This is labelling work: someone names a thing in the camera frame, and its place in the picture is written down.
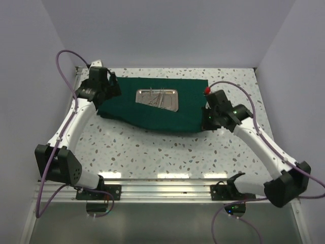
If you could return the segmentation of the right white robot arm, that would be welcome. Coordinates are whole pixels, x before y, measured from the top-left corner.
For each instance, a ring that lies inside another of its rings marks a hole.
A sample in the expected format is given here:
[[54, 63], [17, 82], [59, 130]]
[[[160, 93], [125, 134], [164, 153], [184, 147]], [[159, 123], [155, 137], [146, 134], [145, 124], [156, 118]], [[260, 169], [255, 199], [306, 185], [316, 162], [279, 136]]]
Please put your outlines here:
[[209, 105], [203, 108], [203, 130], [225, 128], [240, 138], [266, 167], [271, 179], [250, 179], [246, 173], [237, 173], [226, 184], [210, 187], [222, 200], [246, 199], [265, 196], [274, 206], [283, 207], [305, 192], [311, 167], [305, 161], [297, 162], [285, 153], [260, 127], [253, 114], [242, 104], [233, 106], [224, 91], [204, 91]]

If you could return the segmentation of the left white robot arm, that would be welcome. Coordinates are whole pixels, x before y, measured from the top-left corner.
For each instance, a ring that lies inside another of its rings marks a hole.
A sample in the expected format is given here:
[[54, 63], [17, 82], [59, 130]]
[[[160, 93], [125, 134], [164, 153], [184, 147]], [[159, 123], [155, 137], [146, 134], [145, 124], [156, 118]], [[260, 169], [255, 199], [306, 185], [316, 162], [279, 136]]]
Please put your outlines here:
[[106, 100], [119, 95], [121, 90], [114, 72], [106, 67], [89, 68], [88, 78], [75, 91], [70, 110], [59, 129], [45, 145], [39, 144], [35, 149], [43, 181], [88, 188], [88, 194], [96, 200], [104, 197], [106, 188], [100, 183], [100, 176], [82, 168], [75, 149], [89, 119]]

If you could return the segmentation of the steel instrument tray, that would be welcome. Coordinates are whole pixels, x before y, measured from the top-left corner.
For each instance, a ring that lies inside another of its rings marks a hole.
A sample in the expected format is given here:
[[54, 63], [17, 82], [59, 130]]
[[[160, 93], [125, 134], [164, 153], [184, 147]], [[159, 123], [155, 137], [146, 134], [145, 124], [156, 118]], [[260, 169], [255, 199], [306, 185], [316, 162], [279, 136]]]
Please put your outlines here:
[[[156, 104], [154, 106], [149, 105], [149, 91], [150, 89], [139, 89], [136, 91], [135, 102], [143, 105], [148, 105], [151, 107], [158, 108], [159, 103], [159, 92], [160, 89], [153, 89], [156, 95]], [[164, 89], [165, 95], [162, 103], [162, 108], [165, 110], [177, 112], [179, 109], [179, 100], [178, 100], [178, 92], [175, 89]]]

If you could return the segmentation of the dark green surgical cloth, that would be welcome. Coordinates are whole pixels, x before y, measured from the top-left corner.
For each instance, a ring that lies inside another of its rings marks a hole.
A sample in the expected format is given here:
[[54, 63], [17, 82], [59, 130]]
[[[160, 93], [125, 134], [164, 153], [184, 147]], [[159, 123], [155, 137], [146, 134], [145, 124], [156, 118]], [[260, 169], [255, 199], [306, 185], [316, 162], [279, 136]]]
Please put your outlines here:
[[146, 130], [202, 131], [206, 79], [119, 77], [121, 95], [106, 100], [97, 114]]

